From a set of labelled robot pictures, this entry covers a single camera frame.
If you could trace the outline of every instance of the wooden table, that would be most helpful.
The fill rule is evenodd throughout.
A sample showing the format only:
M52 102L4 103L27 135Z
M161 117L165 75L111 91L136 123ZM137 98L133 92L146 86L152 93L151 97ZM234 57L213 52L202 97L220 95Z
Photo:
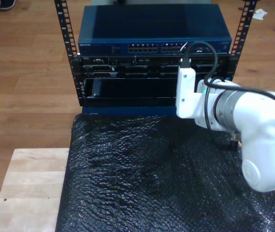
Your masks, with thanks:
M16 149L0 193L0 232L54 232L68 148Z

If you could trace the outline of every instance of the blue network switch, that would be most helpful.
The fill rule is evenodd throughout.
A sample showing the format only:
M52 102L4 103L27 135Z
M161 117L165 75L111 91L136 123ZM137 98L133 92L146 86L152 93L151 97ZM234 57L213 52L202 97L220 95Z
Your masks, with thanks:
M171 56L195 41L229 52L231 36L217 4L86 6L78 46L90 57ZM210 53L201 45L191 52Z

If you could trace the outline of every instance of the cable connector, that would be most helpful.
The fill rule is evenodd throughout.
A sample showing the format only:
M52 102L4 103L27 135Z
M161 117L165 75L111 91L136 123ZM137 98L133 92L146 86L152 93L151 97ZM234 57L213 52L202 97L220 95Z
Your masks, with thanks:
M191 59L189 59L189 52L188 51L184 51L184 56L183 56L183 60L181 62L181 69L189 69L191 65Z

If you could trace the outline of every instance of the white paper scrap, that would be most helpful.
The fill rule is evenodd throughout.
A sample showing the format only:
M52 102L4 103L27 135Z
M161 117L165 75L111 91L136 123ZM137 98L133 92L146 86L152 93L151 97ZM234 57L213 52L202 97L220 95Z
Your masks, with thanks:
M263 17L267 14L263 9L256 10L253 15L254 19L263 20Z

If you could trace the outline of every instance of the black cable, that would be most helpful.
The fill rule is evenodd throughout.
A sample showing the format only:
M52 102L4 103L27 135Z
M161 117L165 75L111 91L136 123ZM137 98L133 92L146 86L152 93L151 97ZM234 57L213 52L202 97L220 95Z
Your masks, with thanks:
M214 74L216 68L217 68L217 64L218 64L218 56L217 53L215 51L215 49L213 48L213 46L211 46L209 43L207 42L194 42L192 44L190 44L188 46L187 51L190 52L190 49L192 48L192 46L197 45L197 44L204 44L206 45L213 53L214 56L214 65L211 69L211 71L204 77L204 84L208 87L211 88L218 88L218 89L226 89L226 90L234 90L234 91L242 91L242 92L251 92L251 93L258 93L261 95L264 95L266 97L269 97L271 99L273 99L275 101L275 96L269 92L263 91L261 89L257 89L257 88L248 88L248 87L236 87L236 86L222 86L222 85L216 85L213 83L209 83L208 79Z

